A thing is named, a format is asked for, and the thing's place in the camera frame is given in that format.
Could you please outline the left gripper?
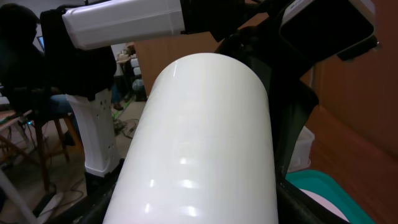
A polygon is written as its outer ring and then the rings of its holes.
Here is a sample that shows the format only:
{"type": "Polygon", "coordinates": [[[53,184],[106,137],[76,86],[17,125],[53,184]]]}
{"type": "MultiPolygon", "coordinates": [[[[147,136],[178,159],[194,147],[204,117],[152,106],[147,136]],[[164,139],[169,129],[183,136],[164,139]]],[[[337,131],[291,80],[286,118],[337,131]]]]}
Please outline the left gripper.
{"type": "Polygon", "coordinates": [[[268,17],[232,33],[217,51],[251,67],[265,86],[275,177],[282,180],[319,103],[302,76],[332,56],[347,61],[377,47],[376,7],[371,0],[260,1],[251,7],[252,14],[259,12],[268,17]]]}

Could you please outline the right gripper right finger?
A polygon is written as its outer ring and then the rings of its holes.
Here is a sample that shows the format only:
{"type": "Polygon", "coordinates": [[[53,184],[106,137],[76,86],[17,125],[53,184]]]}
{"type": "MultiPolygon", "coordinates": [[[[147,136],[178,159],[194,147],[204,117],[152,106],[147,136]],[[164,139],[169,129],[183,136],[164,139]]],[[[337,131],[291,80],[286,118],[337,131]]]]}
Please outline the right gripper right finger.
{"type": "Polygon", "coordinates": [[[276,190],[279,223],[348,224],[285,179],[276,190]]]}

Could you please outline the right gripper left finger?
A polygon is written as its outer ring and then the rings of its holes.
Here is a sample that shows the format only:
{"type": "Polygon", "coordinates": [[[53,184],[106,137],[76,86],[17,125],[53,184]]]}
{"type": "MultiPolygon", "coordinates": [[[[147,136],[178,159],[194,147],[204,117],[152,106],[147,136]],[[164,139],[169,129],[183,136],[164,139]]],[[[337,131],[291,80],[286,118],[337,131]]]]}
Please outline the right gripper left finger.
{"type": "Polygon", "coordinates": [[[80,219],[80,223],[102,223],[123,163],[119,161],[115,170],[106,174],[105,177],[97,177],[85,172],[88,195],[47,223],[73,223],[77,219],[80,219]]]}

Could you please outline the large pink plate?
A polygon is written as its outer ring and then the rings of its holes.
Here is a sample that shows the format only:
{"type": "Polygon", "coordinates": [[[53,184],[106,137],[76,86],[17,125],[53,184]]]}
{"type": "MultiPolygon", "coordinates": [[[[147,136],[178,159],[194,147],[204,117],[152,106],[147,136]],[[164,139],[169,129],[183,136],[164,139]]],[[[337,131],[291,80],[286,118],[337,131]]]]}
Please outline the large pink plate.
{"type": "Polygon", "coordinates": [[[336,207],[334,204],[332,204],[330,201],[328,201],[326,198],[322,197],[321,195],[318,195],[316,193],[313,193],[309,190],[305,189],[300,189],[303,193],[308,195],[310,198],[312,198],[314,201],[325,207],[327,210],[332,212],[333,214],[337,215],[338,217],[342,218],[345,221],[349,221],[347,217],[343,214],[343,212],[336,207]]]}

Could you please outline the white cup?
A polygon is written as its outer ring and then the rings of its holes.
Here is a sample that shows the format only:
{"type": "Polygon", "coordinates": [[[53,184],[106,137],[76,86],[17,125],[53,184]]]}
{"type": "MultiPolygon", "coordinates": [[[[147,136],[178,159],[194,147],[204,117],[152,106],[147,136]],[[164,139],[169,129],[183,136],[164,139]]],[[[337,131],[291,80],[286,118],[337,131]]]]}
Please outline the white cup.
{"type": "Polygon", "coordinates": [[[193,54],[157,77],[105,223],[277,223],[266,89],[242,62],[193,54]]]}

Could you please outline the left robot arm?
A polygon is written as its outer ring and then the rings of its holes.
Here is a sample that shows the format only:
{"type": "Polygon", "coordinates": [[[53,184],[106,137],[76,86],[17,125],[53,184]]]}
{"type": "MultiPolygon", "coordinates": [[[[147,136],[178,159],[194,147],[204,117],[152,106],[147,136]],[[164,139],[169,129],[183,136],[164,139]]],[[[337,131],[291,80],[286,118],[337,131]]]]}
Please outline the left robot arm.
{"type": "Polygon", "coordinates": [[[275,174],[284,179],[299,135],[318,103],[300,78],[333,55],[347,61],[375,48],[371,1],[96,1],[40,15],[45,57],[62,90],[94,101],[111,87],[111,47],[123,42],[209,32],[218,53],[250,68],[271,100],[275,174]]]}

